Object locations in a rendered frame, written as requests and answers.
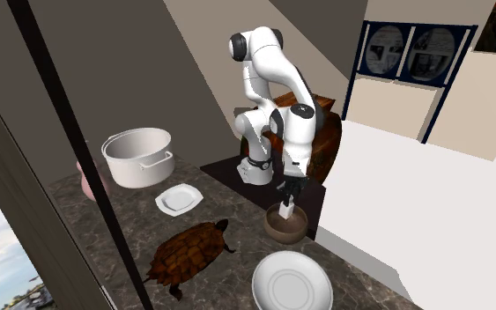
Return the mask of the dark robot stand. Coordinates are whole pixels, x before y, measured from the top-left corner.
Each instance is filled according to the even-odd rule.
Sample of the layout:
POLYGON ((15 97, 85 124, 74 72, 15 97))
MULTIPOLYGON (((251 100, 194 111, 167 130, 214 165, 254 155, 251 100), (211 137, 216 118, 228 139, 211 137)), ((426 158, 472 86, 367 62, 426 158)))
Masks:
MULTIPOLYGON (((240 177, 237 166, 244 158, 244 155, 238 155, 201 166, 200 169, 261 209, 267 210, 271 205, 280 203, 283 193, 278 190, 278 186, 284 182, 280 154, 273 152, 272 180, 262 186, 247 184, 240 177)), ((300 195, 295 199, 295 203, 307 214, 307 236, 311 240, 315 240, 325 193, 326 188, 321 183, 309 179, 305 187, 300 191, 300 195)))

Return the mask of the large white bowl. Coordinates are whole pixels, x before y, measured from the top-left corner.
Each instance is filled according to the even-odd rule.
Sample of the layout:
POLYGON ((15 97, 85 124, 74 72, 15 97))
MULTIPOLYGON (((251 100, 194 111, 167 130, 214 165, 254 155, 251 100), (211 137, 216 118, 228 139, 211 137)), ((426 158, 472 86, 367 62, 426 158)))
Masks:
POLYGON ((255 267, 251 289, 258 310, 332 310, 333 288, 312 258, 295 251, 265 256, 255 267))

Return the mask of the small white angular plate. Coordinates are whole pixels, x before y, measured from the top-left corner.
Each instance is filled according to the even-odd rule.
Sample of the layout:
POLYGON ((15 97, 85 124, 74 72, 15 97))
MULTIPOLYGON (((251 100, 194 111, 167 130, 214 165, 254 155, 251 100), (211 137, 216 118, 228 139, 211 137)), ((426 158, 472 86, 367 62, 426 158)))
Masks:
POLYGON ((157 196, 155 203, 163 213, 178 217, 194 209, 203 199, 203 195, 197 188, 181 183, 157 196))

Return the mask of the white cooking pot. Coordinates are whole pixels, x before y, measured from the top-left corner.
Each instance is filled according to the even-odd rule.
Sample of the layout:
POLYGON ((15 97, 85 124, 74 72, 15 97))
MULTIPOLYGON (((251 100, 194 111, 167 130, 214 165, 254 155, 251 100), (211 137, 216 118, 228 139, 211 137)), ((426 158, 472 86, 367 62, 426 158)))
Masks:
POLYGON ((174 170, 171 135, 163 129, 129 129, 109 137, 100 148, 115 183, 147 188, 174 170))

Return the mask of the brown turtle figure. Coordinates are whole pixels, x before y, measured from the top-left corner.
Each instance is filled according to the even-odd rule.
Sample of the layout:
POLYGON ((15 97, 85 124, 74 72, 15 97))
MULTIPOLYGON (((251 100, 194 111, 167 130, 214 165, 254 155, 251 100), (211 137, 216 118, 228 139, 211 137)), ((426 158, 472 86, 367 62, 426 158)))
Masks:
POLYGON ((216 223, 203 222, 160 244, 143 283, 156 280, 158 284, 169 286, 169 293, 181 301, 180 284, 208 267, 224 250, 235 253, 224 239, 228 223, 226 218, 216 223))

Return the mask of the brown bowl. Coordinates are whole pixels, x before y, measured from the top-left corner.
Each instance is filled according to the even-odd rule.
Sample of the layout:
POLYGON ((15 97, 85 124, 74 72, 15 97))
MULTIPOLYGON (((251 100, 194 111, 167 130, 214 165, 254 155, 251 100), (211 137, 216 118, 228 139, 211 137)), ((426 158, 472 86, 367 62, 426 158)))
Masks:
POLYGON ((307 214, 295 205, 292 215, 288 219, 284 219, 278 213, 279 206, 279 203, 275 203, 267 209, 263 218, 265 232, 281 244, 292 245, 301 241, 307 235, 307 214))

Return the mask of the pink vase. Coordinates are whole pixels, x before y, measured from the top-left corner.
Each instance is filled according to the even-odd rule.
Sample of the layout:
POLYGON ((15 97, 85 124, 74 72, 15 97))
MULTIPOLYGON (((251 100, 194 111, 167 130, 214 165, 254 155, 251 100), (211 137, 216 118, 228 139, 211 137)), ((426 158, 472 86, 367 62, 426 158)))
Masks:
MULTIPOLYGON (((81 174, 80 184, 81 184, 81 188, 82 188, 84 194, 86 195, 86 197, 88 199, 95 202, 96 198, 95 198, 95 196, 94 196, 94 194, 93 194, 93 192, 89 186, 88 180, 85 177, 85 173, 83 172, 82 166, 80 165, 80 163, 78 161, 76 162, 76 167, 77 167, 77 170, 81 174)), ((100 181, 103 185, 103 188, 105 189, 105 192, 108 195, 109 194, 109 186, 107 184, 107 180, 105 179, 105 177, 101 173, 99 173, 99 177, 100 177, 100 181)))

